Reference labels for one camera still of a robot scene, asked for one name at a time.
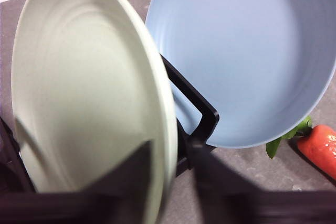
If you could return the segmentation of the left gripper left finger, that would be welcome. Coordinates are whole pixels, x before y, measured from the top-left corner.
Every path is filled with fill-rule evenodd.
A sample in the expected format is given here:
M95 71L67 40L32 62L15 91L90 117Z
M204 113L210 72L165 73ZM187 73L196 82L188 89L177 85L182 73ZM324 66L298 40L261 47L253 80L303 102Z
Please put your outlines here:
M152 144L141 144L116 168L71 193L1 196L1 223L141 223L151 179Z

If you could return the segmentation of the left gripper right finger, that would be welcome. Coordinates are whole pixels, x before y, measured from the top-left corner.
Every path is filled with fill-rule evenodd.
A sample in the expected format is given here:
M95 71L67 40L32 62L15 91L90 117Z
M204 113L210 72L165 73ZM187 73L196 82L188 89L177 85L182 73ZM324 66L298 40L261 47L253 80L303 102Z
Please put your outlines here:
M335 223L333 191L267 191L191 146L195 187L205 223Z

